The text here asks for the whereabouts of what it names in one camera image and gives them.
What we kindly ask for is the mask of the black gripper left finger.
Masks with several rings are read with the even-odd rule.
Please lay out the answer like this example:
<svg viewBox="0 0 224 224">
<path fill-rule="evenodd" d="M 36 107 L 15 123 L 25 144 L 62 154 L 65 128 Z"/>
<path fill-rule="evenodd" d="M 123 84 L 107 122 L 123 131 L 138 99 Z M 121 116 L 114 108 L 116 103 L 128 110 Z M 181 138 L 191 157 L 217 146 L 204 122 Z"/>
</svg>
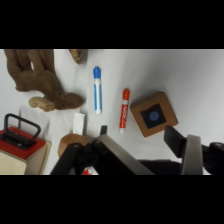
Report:
<svg viewBox="0 0 224 224">
<path fill-rule="evenodd" d="M 103 125 L 97 140 L 106 146 L 109 151 L 133 174 L 135 175 L 153 175 L 149 169 L 131 156 L 125 149 L 107 135 L 107 126 Z"/>
</svg>

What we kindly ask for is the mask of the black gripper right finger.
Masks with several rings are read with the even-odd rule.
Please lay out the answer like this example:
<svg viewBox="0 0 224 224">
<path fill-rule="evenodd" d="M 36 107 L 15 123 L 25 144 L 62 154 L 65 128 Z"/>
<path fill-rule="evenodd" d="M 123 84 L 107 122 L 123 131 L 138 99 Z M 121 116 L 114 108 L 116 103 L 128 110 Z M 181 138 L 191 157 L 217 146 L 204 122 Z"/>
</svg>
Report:
<svg viewBox="0 0 224 224">
<path fill-rule="evenodd" d="M 177 158 L 181 158 L 181 175 L 203 174 L 203 153 L 198 136 L 182 136 L 174 127 L 167 126 L 164 141 Z"/>
</svg>

